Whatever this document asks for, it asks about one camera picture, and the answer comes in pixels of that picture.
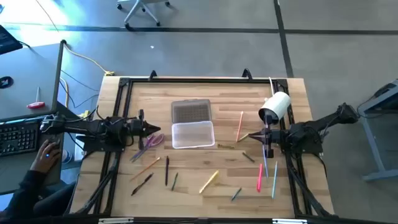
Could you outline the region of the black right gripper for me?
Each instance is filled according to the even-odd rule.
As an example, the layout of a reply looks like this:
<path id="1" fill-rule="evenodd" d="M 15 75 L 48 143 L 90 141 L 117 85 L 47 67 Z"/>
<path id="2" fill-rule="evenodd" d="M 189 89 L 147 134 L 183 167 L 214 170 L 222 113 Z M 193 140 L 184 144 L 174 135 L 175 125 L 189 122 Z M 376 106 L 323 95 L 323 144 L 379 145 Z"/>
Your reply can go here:
<path id="1" fill-rule="evenodd" d="M 281 153 L 285 154 L 286 141 L 284 130 L 271 129 L 271 126 L 266 124 L 265 128 L 262 128 L 260 131 L 249 133 L 249 137 L 261 143 L 265 143 L 266 158 L 274 157 L 272 144 L 279 145 Z"/>

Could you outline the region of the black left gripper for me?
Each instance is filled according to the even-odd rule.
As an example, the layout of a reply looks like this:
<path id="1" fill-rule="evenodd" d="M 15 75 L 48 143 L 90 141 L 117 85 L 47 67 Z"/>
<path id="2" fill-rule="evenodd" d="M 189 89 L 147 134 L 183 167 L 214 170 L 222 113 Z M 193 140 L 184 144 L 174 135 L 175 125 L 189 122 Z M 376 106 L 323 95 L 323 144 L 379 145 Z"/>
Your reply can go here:
<path id="1" fill-rule="evenodd" d="M 133 118 L 129 123 L 130 133 L 132 136 L 138 136 L 139 150 L 144 150 L 143 138 L 160 131 L 161 128 L 144 122 L 144 110 L 139 110 L 138 118 Z"/>

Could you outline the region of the purple scissors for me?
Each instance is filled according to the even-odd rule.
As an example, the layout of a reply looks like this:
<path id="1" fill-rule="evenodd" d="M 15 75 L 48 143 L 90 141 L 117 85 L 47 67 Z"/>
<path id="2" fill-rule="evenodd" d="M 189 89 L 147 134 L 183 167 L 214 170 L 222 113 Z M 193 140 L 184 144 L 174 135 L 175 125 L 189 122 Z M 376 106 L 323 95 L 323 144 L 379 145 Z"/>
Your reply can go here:
<path id="1" fill-rule="evenodd" d="M 164 134 L 159 134 L 159 135 L 155 135 L 155 134 L 151 134 L 149 137 L 147 137 L 147 141 L 144 145 L 144 149 L 140 150 L 139 152 L 135 153 L 130 161 L 131 162 L 135 162 L 136 160 L 138 160 L 138 158 L 140 158 L 149 148 L 151 147 L 155 147 L 157 145 L 159 145 L 162 141 L 164 140 Z"/>

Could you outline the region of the light orange pencil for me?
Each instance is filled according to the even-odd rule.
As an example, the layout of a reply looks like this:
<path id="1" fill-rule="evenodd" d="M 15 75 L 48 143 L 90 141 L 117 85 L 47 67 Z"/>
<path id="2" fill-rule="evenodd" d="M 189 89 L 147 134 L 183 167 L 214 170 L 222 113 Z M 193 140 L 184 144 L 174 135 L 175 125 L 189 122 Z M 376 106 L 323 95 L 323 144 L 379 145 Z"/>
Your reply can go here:
<path id="1" fill-rule="evenodd" d="M 239 118 L 239 124 L 238 124 L 238 130 L 237 130 L 237 133 L 236 133 L 236 142 L 239 141 L 239 135 L 240 135 L 240 132 L 241 132 L 241 126 L 242 126 L 242 122 L 243 122 L 243 115 L 244 115 L 244 111 L 241 111 L 240 118 Z"/>

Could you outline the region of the orange pencil pink eraser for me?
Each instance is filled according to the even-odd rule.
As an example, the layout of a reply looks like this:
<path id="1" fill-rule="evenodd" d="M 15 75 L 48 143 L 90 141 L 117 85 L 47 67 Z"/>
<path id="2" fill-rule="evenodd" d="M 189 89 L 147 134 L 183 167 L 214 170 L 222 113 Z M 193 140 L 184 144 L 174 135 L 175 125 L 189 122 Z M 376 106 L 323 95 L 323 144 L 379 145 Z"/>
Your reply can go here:
<path id="1" fill-rule="evenodd" d="M 142 169 L 140 172 L 138 172 L 135 176 L 131 177 L 129 181 L 133 181 L 134 179 L 138 178 L 141 174 L 143 174 L 144 172 L 146 172 L 146 170 L 150 169 L 153 165 L 155 165 L 156 163 L 158 163 L 162 158 L 158 157 L 156 160 L 154 160 L 151 164 L 149 164 L 147 167 L 145 167 L 144 169 Z"/>

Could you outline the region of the pink highlighter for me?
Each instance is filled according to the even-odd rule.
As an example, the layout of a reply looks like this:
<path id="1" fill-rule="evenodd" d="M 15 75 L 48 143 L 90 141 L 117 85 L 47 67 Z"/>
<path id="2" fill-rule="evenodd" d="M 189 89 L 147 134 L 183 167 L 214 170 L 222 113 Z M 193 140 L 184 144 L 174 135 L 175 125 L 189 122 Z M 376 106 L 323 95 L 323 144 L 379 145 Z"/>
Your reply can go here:
<path id="1" fill-rule="evenodd" d="M 257 177 L 257 184 L 256 184 L 256 190 L 260 193 L 262 189 L 262 175 L 263 175 L 263 164 L 259 164 L 259 170 L 258 170 L 258 177 Z"/>

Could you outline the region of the teal pencil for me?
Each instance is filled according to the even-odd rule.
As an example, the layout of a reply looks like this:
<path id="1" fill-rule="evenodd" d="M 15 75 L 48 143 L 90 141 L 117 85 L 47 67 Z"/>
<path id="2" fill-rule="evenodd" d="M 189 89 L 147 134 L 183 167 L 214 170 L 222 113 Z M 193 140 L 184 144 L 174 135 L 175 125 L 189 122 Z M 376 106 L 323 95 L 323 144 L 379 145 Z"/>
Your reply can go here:
<path id="1" fill-rule="evenodd" d="M 277 168 L 278 168 L 278 161 L 275 162 L 274 166 L 274 178 L 272 184 L 272 199 L 275 198 L 275 188 L 276 188 L 276 180 L 277 180 Z"/>

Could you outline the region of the black retractable pen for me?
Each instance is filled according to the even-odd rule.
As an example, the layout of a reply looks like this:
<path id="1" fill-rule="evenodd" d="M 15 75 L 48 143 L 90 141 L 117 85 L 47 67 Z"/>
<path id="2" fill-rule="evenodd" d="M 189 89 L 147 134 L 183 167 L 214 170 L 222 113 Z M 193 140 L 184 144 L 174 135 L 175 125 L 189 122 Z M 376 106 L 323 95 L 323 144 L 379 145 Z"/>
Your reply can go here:
<path id="1" fill-rule="evenodd" d="M 154 173 L 149 174 L 142 183 L 140 183 L 131 193 L 131 196 L 135 195 L 141 188 L 143 185 L 145 185 L 154 175 Z"/>

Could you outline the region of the yellow highlighter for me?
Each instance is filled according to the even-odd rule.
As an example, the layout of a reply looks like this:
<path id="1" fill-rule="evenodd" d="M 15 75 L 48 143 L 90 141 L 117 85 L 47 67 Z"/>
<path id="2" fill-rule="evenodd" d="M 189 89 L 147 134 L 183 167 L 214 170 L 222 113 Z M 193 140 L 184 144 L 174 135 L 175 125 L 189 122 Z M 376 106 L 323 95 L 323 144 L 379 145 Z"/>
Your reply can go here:
<path id="1" fill-rule="evenodd" d="M 219 176 L 220 171 L 217 170 L 213 173 L 213 175 L 207 180 L 207 182 L 204 184 L 204 186 L 199 190 L 199 194 L 202 194 L 209 186 L 212 182 L 214 182 L 217 177 Z"/>

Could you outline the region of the office chair base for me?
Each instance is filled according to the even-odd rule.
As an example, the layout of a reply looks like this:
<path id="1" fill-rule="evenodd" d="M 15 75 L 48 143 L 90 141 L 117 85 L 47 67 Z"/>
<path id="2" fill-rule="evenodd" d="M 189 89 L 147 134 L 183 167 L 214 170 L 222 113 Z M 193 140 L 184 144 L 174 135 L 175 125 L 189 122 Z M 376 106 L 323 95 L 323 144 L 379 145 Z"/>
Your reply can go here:
<path id="1" fill-rule="evenodd" d="M 160 27 L 161 23 L 160 21 L 156 18 L 155 15 L 150 11 L 150 9 L 147 7 L 148 4 L 154 4 L 154 3 L 160 3 L 163 2 L 167 7 L 170 7 L 171 4 L 169 0 L 117 0 L 117 9 L 122 10 L 123 7 L 121 5 L 122 2 L 127 2 L 127 1 L 134 1 L 134 5 L 131 8 L 131 10 L 128 12 L 127 16 L 124 19 L 124 26 L 127 30 L 133 31 L 133 28 L 129 25 L 129 21 L 132 18 L 132 16 L 139 10 L 141 9 L 143 12 L 148 13 L 148 15 L 151 16 L 151 18 L 155 21 L 156 26 Z"/>

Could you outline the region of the black keyboard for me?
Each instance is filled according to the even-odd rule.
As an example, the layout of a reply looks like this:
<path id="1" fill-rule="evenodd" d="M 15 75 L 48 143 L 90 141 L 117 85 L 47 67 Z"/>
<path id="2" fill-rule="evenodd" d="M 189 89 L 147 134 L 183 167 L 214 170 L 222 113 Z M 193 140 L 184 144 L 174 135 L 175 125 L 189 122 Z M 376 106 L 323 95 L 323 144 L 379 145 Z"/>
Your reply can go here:
<path id="1" fill-rule="evenodd" d="M 36 121 L 0 125 L 0 157 L 39 149 L 39 123 Z"/>

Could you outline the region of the grey desk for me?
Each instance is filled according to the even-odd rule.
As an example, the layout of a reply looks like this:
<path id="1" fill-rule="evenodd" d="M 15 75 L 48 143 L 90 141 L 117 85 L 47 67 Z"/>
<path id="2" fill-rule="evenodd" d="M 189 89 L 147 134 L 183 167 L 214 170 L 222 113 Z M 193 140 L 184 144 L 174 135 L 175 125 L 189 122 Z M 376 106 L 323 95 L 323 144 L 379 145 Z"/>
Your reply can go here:
<path id="1" fill-rule="evenodd" d="M 57 109 L 59 48 L 58 44 L 53 44 L 0 55 L 0 78 L 9 76 L 14 80 L 9 88 L 0 89 L 0 125 L 38 122 L 38 147 L 48 139 L 63 139 L 60 134 L 54 136 L 40 132 L 40 122 L 44 116 Z M 45 102 L 45 106 L 30 110 L 27 105 L 35 102 L 38 86 L 40 100 Z M 0 195 L 13 193 L 19 188 L 37 152 L 0 157 Z"/>

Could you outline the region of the person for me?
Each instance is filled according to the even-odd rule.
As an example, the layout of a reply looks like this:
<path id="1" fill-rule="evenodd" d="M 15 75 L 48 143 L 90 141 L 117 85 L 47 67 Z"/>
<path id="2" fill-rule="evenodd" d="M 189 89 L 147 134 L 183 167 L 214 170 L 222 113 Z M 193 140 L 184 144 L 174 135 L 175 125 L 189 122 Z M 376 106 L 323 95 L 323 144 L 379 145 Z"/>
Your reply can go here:
<path id="1" fill-rule="evenodd" d="M 72 182 L 55 193 L 40 200 L 46 174 L 29 170 L 9 202 L 0 213 L 0 221 L 25 220 L 30 218 L 60 216 L 70 203 L 76 182 Z"/>

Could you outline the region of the black laptop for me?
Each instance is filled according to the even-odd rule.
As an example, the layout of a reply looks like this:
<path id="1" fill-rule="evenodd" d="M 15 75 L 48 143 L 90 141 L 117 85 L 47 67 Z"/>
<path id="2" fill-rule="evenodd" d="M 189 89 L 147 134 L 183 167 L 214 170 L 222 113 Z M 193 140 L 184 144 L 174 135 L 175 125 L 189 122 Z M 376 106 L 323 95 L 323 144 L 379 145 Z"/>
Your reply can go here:
<path id="1" fill-rule="evenodd" d="M 0 55 L 22 48 L 22 44 L 0 25 Z"/>

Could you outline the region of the white metal bracket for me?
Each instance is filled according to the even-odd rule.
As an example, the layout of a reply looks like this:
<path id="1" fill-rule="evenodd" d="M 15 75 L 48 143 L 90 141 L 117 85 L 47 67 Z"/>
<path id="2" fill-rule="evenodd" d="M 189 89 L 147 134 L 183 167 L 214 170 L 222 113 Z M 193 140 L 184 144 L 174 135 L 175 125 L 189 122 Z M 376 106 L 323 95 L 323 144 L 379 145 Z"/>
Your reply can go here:
<path id="1" fill-rule="evenodd" d="M 98 224 L 129 224 L 134 223 L 133 217 L 100 218 Z"/>
<path id="2" fill-rule="evenodd" d="M 308 222 L 303 219 L 273 218 L 272 224 L 308 224 Z"/>

